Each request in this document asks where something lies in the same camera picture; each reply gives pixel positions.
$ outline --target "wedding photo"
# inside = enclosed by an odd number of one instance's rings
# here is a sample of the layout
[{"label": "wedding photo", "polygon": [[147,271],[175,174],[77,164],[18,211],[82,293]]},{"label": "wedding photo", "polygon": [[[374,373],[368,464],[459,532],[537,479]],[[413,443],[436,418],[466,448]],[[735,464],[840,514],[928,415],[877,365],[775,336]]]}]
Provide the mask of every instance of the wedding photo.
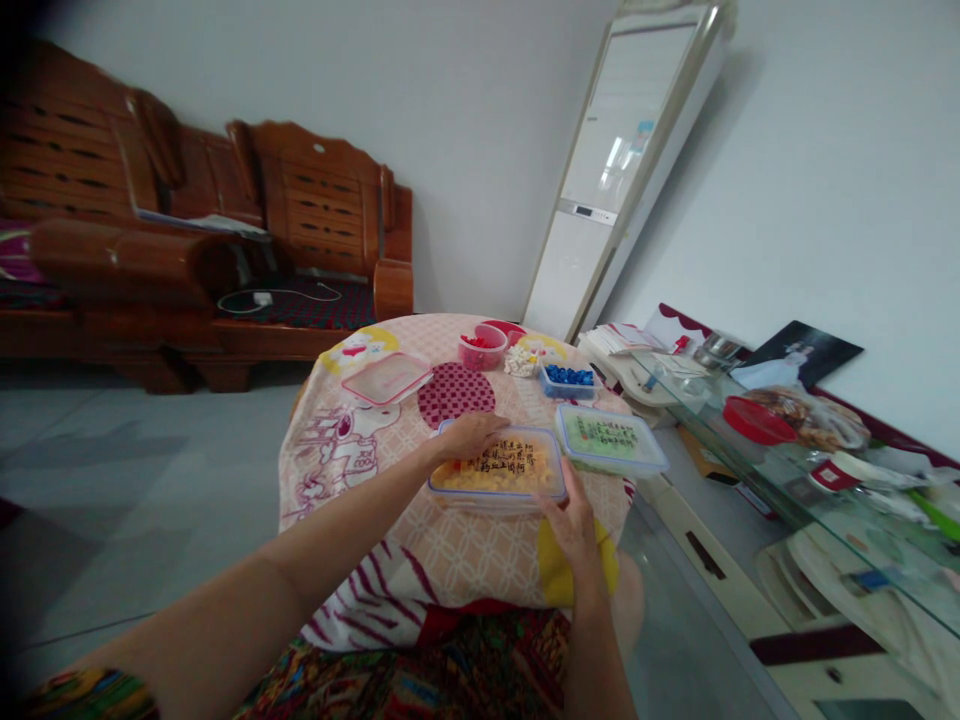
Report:
[{"label": "wedding photo", "polygon": [[748,390],[783,385],[812,388],[863,352],[862,347],[794,320],[730,372]]}]

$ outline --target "red container lid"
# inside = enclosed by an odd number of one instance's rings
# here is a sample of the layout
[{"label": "red container lid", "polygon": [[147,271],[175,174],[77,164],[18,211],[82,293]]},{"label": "red container lid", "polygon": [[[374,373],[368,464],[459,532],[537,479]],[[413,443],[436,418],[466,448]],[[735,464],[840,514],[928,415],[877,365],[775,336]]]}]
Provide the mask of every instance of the red container lid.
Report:
[{"label": "red container lid", "polygon": [[[527,331],[524,330],[519,325],[514,323],[508,323],[506,320],[484,320],[481,325],[489,325],[490,327],[495,327],[497,330],[502,332],[510,340],[510,347],[513,347],[517,340],[527,334]],[[517,333],[512,338],[510,333]]]},{"label": "red container lid", "polygon": [[797,431],[783,418],[753,400],[731,395],[723,406],[723,419],[745,438],[760,445],[795,442]]}]

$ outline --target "gray tile floor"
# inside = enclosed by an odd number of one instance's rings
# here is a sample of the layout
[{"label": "gray tile floor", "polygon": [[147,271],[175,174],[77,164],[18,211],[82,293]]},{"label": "gray tile floor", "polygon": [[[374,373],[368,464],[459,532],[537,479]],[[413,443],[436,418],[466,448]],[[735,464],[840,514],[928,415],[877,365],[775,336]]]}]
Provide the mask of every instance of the gray tile floor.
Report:
[{"label": "gray tile floor", "polygon": [[[107,370],[0,366],[0,532],[39,682],[273,537],[277,452],[308,365],[260,366],[251,392],[149,397]],[[621,546],[645,576],[628,675],[641,717],[774,717],[671,558],[631,512]]]}]

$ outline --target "tablecloth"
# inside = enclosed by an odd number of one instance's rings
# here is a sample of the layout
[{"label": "tablecloth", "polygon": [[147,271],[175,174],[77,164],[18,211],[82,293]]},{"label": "tablecloth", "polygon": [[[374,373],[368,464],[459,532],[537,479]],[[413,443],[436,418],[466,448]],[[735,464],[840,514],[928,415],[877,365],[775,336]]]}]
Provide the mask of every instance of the tablecloth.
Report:
[{"label": "tablecloth", "polygon": [[[514,378],[502,367],[481,373],[458,362],[459,337],[473,334],[485,319],[397,318],[359,330],[317,359],[280,453],[281,531],[413,452],[447,417],[495,411],[517,425],[553,427],[560,401],[545,397],[536,378]],[[589,367],[575,348],[552,338],[530,333],[520,342],[548,362]],[[363,408],[351,401],[341,381],[397,351],[428,361],[432,382],[398,405]],[[606,388],[585,404],[629,414]],[[593,473],[582,478],[597,520],[616,543],[634,483]],[[442,509],[421,491],[303,635],[326,650],[412,646],[434,641],[450,623],[449,609],[546,607],[541,523],[546,520],[535,515],[496,518]],[[321,557],[336,551],[317,548]]]}]

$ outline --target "patterned sleeve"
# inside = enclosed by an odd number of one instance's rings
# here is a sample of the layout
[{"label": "patterned sleeve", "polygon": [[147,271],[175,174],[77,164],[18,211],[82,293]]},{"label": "patterned sleeve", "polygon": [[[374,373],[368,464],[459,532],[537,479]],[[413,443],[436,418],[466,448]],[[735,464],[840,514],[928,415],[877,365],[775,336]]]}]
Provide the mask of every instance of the patterned sleeve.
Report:
[{"label": "patterned sleeve", "polygon": [[117,670],[77,670],[48,680],[25,701],[36,720],[146,720],[159,718],[146,685]]}]

